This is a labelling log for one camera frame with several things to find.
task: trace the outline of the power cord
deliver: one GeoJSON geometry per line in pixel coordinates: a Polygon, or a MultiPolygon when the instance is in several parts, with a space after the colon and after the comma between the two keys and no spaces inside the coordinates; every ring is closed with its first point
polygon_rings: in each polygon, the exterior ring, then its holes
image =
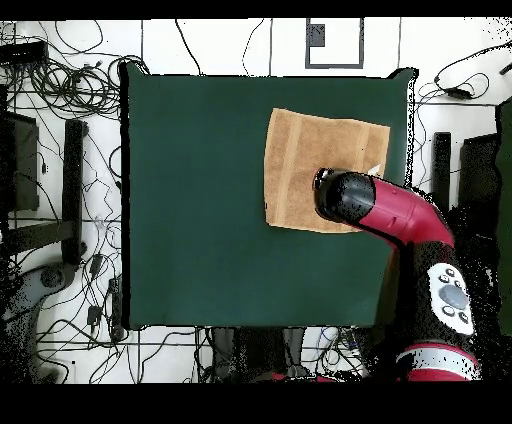
{"type": "Polygon", "coordinates": [[[181,40],[183,41],[183,44],[185,45],[185,48],[187,49],[188,54],[190,55],[190,57],[192,58],[192,60],[194,61],[194,63],[197,66],[197,72],[199,73],[199,75],[204,75],[201,72],[201,68],[199,67],[199,63],[197,62],[196,58],[194,57],[194,55],[190,51],[190,48],[188,47],[187,40],[185,40],[185,36],[183,35],[183,31],[181,30],[181,27],[180,27],[180,24],[178,23],[178,20],[175,19],[174,23],[176,24],[176,28],[178,28],[178,31],[179,31],[180,36],[181,36],[181,40]]]}
{"type": "Polygon", "coordinates": [[[441,76],[441,74],[442,74],[446,69],[450,68],[451,66],[453,66],[453,65],[455,65],[455,64],[457,64],[457,63],[460,63],[460,62],[462,62],[462,61],[464,61],[464,60],[467,60],[467,59],[471,59],[472,57],[477,57],[477,56],[483,55],[483,54],[488,53],[488,52],[490,52],[490,51],[492,51],[492,50],[502,49],[502,48],[506,48],[506,47],[512,47],[512,40],[507,41],[506,43],[503,43],[503,44],[499,44],[499,45],[497,45],[497,46],[487,47],[487,48],[485,48],[485,49],[479,50],[479,51],[477,51],[477,52],[475,52],[475,53],[470,54],[469,56],[463,57],[462,59],[458,59],[458,60],[456,60],[455,62],[452,62],[452,63],[450,63],[450,64],[446,65],[446,66],[445,66],[444,68],[442,68],[442,69],[437,73],[437,75],[435,76],[435,78],[434,78],[434,84],[436,84],[436,86],[439,88],[439,90],[441,90],[441,91],[443,91],[444,93],[448,94],[448,96],[450,96],[450,97],[454,97],[454,98],[456,98],[456,99],[460,99],[460,100],[474,100],[474,99],[478,99],[478,98],[482,97],[482,96],[487,92],[487,90],[489,89],[489,84],[490,84],[490,82],[489,82],[489,78],[487,77],[487,75],[485,75],[485,74],[483,74],[483,73],[479,72],[479,73],[476,73],[476,74],[474,74],[474,75],[472,75],[472,76],[470,77],[470,78],[473,78],[473,77],[475,77],[475,76],[481,75],[481,76],[483,76],[483,77],[486,79],[486,81],[487,81],[487,87],[485,88],[484,92],[483,92],[482,94],[479,94],[478,96],[475,96],[475,93],[471,94],[469,91],[461,89],[461,88],[460,88],[460,85],[459,85],[459,86],[456,86],[456,87],[448,87],[448,88],[443,88],[443,87],[441,87],[441,86],[439,85],[440,76],[441,76]]]}
{"type": "Polygon", "coordinates": [[[242,55],[242,66],[244,67],[245,73],[247,74],[247,76],[249,76],[249,71],[247,71],[247,68],[245,67],[245,54],[247,53],[247,48],[249,47],[249,43],[251,42],[252,35],[261,26],[261,24],[264,21],[265,21],[265,18],[263,18],[261,20],[261,22],[258,25],[256,25],[256,27],[254,27],[254,29],[251,31],[251,35],[249,35],[249,39],[247,40],[247,44],[245,45],[244,54],[242,55]]]}

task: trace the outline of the control buttons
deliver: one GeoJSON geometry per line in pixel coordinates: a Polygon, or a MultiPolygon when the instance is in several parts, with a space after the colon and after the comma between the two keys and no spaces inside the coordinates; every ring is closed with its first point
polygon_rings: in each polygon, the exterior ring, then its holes
{"type": "Polygon", "coordinates": [[[460,310],[464,309],[469,303],[469,299],[462,289],[452,285],[441,288],[441,290],[439,290],[439,297],[448,303],[448,305],[460,310]]]}
{"type": "Polygon", "coordinates": [[[469,318],[464,312],[459,312],[459,318],[464,324],[469,322],[469,318]]]}
{"type": "Polygon", "coordinates": [[[445,315],[448,315],[449,317],[453,317],[455,315],[455,311],[453,310],[453,308],[451,306],[443,306],[443,312],[445,315]]]}

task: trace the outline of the tan cloth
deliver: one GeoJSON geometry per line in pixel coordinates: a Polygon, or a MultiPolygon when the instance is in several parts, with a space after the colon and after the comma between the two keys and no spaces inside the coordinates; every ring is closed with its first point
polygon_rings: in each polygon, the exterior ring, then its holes
{"type": "Polygon", "coordinates": [[[357,231],[315,211],[313,178],[319,168],[382,177],[389,127],[274,109],[265,147],[265,213],[269,225],[321,233],[357,231]]]}

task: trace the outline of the black cable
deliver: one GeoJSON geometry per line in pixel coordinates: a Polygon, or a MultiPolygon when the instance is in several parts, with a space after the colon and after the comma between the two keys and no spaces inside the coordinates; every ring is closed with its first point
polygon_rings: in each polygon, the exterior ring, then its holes
{"type": "Polygon", "coordinates": [[[21,175],[22,177],[26,178],[29,181],[32,181],[35,185],[37,185],[43,191],[43,193],[45,194],[46,198],[48,199],[48,203],[50,204],[50,208],[52,209],[53,216],[55,217],[55,220],[57,221],[57,224],[60,224],[60,219],[57,216],[57,212],[55,212],[55,208],[53,207],[53,203],[50,200],[50,196],[48,195],[48,193],[46,192],[44,187],[41,185],[41,183],[39,181],[33,180],[31,177],[29,177],[28,175],[23,174],[22,172],[16,171],[16,174],[21,175]]]}
{"type": "MultiPolygon", "coordinates": [[[[455,171],[450,171],[450,174],[455,174],[456,172],[460,172],[460,169],[456,169],[455,171]]],[[[432,178],[429,178],[428,180],[423,181],[421,184],[428,183],[429,181],[431,181],[431,180],[432,180],[432,178]]]]}
{"type": "Polygon", "coordinates": [[[127,360],[128,360],[128,371],[130,371],[130,378],[132,379],[133,384],[137,384],[137,382],[135,381],[135,378],[133,378],[132,366],[130,363],[130,348],[129,347],[126,349],[126,355],[127,355],[127,360]]]}
{"type": "Polygon", "coordinates": [[[172,331],[170,333],[168,333],[164,339],[162,340],[162,343],[160,344],[160,346],[158,347],[158,349],[152,353],[150,356],[148,356],[146,359],[144,359],[142,361],[142,364],[141,364],[141,374],[140,374],[140,379],[139,379],[139,383],[142,383],[142,380],[144,378],[144,364],[151,360],[152,358],[154,358],[156,355],[158,355],[158,353],[162,350],[162,348],[164,347],[165,345],[165,342],[167,341],[167,339],[171,336],[190,336],[192,334],[195,334],[195,330],[194,331],[191,331],[189,333],[182,333],[182,332],[179,332],[179,331],[172,331]]]}
{"type": "Polygon", "coordinates": [[[247,48],[249,47],[249,43],[251,42],[251,38],[252,38],[252,35],[254,34],[254,32],[261,26],[261,24],[265,21],[265,18],[263,18],[261,20],[261,22],[256,25],[256,27],[254,27],[254,29],[251,31],[251,35],[249,35],[249,39],[247,40],[247,44],[245,45],[245,50],[244,50],[244,54],[242,55],[242,66],[244,67],[245,69],[245,73],[247,74],[247,76],[249,76],[249,72],[247,71],[247,68],[245,67],[245,54],[247,53],[247,48]]]}
{"type": "MultiPolygon", "coordinates": [[[[480,56],[480,55],[485,54],[485,53],[487,53],[487,52],[489,52],[489,51],[491,51],[491,50],[501,49],[501,48],[505,48],[505,47],[512,47],[512,40],[509,40],[509,41],[507,41],[507,42],[505,42],[505,43],[503,43],[503,44],[499,44],[499,45],[497,45],[497,46],[486,47],[486,48],[484,48],[484,49],[482,49],[482,50],[479,50],[479,51],[477,51],[477,52],[475,52],[475,53],[470,54],[469,56],[463,57],[462,59],[458,59],[458,60],[456,60],[455,62],[452,62],[452,63],[450,63],[450,64],[446,65],[446,66],[445,66],[444,68],[442,68],[442,69],[437,73],[437,75],[435,76],[435,78],[434,78],[434,84],[436,84],[436,85],[437,85],[437,87],[438,87],[440,90],[444,91],[444,92],[447,92],[447,91],[451,90],[451,88],[443,88],[443,87],[441,87],[441,86],[439,85],[440,75],[441,75],[441,74],[442,74],[446,69],[448,69],[448,68],[450,68],[451,66],[453,66],[453,65],[455,65],[455,64],[457,64],[457,63],[460,63],[460,62],[462,62],[462,61],[464,61],[464,60],[470,59],[470,58],[472,58],[472,57],[480,56]]],[[[487,88],[489,88],[489,78],[487,77],[487,75],[485,75],[485,74],[483,74],[483,73],[478,73],[478,74],[475,74],[475,75],[483,75],[483,76],[487,79],[487,88]]],[[[478,99],[479,97],[482,97],[482,96],[483,96],[483,94],[481,94],[481,95],[479,95],[479,96],[477,96],[477,97],[473,97],[473,96],[471,96],[471,97],[470,97],[470,99],[471,99],[471,100],[478,99]]]]}
{"type": "Polygon", "coordinates": [[[108,157],[108,168],[110,170],[110,172],[115,175],[117,178],[121,178],[121,175],[117,174],[113,169],[112,169],[112,156],[114,156],[114,154],[121,149],[121,146],[118,146],[116,147],[114,150],[112,150],[112,153],[110,153],[110,156],[108,157]]]}
{"type": "Polygon", "coordinates": [[[117,361],[119,361],[119,358],[120,358],[120,357],[121,357],[121,355],[122,355],[122,352],[124,352],[124,349],[126,349],[126,346],[125,346],[125,347],[123,348],[123,350],[121,351],[121,354],[119,354],[118,352],[114,352],[114,353],[112,353],[111,355],[109,355],[109,356],[107,357],[107,359],[105,359],[105,360],[104,360],[104,361],[103,361],[103,362],[98,366],[98,368],[96,368],[96,369],[93,371],[93,373],[92,373],[92,374],[91,374],[91,376],[89,377],[89,384],[94,384],[94,383],[96,383],[96,381],[101,381],[101,379],[102,379],[103,377],[105,377],[105,375],[106,375],[106,374],[108,374],[108,372],[112,371],[112,368],[114,368],[114,367],[116,366],[117,361]],[[104,372],[103,372],[103,374],[101,375],[101,377],[98,377],[97,379],[95,379],[95,380],[93,381],[93,379],[92,379],[92,378],[96,375],[96,373],[100,370],[100,368],[101,368],[101,367],[103,367],[103,365],[108,364],[108,361],[109,361],[111,358],[113,358],[114,356],[116,356],[116,355],[117,355],[117,361],[114,363],[114,365],[113,365],[113,366],[112,366],[112,367],[111,367],[107,372],[105,372],[105,371],[104,371],[104,372]]]}
{"type": "Polygon", "coordinates": [[[197,71],[199,72],[199,75],[204,75],[201,72],[201,68],[199,67],[199,63],[197,62],[196,58],[194,57],[194,55],[192,54],[192,52],[190,51],[190,49],[188,47],[187,40],[185,40],[185,36],[183,35],[183,31],[180,28],[180,24],[178,23],[178,20],[175,19],[174,23],[176,24],[176,28],[178,28],[178,31],[179,31],[179,33],[181,35],[181,40],[183,41],[183,44],[185,45],[185,48],[187,49],[188,54],[190,55],[190,57],[192,58],[192,60],[194,61],[194,63],[197,66],[197,71]]]}

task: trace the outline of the green cloth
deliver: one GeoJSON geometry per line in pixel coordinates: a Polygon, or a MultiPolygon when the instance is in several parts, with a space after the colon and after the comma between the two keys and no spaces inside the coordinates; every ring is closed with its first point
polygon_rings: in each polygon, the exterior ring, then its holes
{"type": "Polygon", "coordinates": [[[496,229],[500,251],[498,283],[502,301],[498,318],[502,333],[512,335],[512,99],[498,107],[496,122],[501,139],[496,167],[502,180],[496,229]]]}
{"type": "Polygon", "coordinates": [[[130,65],[128,74],[130,326],[371,325],[390,247],[363,233],[268,226],[267,126],[272,108],[387,125],[385,178],[403,184],[415,71],[145,76],[130,65]]]}

